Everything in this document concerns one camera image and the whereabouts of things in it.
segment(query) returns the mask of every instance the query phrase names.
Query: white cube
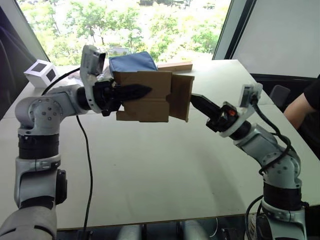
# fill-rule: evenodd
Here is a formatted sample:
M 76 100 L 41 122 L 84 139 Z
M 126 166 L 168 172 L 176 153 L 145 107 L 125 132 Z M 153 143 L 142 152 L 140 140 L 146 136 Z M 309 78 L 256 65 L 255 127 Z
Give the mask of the white cube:
M 24 75 L 35 88 L 46 88 L 59 77 L 53 63 L 39 59 L 24 72 Z

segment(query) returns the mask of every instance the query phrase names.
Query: person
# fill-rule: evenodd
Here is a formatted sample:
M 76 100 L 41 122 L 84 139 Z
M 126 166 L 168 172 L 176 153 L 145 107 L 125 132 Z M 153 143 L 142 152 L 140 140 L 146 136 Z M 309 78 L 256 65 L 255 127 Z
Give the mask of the person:
M 304 89 L 284 111 L 285 117 L 298 129 L 305 117 L 320 110 L 320 78 Z

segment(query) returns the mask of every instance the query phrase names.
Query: blue cloth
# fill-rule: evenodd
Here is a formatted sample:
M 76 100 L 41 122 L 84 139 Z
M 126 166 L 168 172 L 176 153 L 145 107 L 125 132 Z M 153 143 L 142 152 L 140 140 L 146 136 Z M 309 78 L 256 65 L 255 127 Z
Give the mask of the blue cloth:
M 124 56 L 109 57 L 109 68 L 113 72 L 157 71 L 158 68 L 146 51 Z

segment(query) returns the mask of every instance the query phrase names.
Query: white table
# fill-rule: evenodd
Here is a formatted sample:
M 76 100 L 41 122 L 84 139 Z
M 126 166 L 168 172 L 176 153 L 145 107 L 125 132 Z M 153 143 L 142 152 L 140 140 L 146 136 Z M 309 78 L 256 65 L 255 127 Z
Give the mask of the white table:
M 214 68 L 207 74 L 214 75 L 215 84 L 202 84 L 202 79 L 210 77 L 194 66 L 194 92 L 211 94 L 209 98 L 218 104 L 224 100 L 235 104 L 237 90 L 229 95 L 229 87 L 221 83 L 230 83 L 224 75 L 238 76 L 232 79 L 233 86 L 251 82 L 251 76 L 235 60 L 208 65 Z M 320 204 L 319 160 L 268 97 L 262 99 L 261 110 L 291 139 L 301 158 L 303 200 Z M 89 226 L 238 215 L 262 194 L 259 165 L 231 139 L 207 128 L 207 117 L 195 109 L 190 110 L 188 123 L 175 118 L 169 123 L 116 122 L 114 113 L 105 118 L 87 114 L 80 119 L 89 138 L 94 177 Z M 249 120 L 269 129 L 256 115 Z M 0 122 L 0 222 L 17 209 L 13 188 L 18 126 L 12 117 Z M 68 198 L 57 206 L 58 228 L 80 228 L 89 194 L 89 171 L 85 141 L 75 117 L 61 123 L 60 153 L 60 168 L 67 171 Z

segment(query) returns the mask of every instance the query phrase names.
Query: white wall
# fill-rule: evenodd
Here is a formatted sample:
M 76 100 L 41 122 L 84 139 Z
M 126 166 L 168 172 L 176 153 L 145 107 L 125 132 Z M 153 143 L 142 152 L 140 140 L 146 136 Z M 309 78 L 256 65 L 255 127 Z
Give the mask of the white wall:
M 316 78 L 320 1 L 257 0 L 233 59 L 254 74 Z

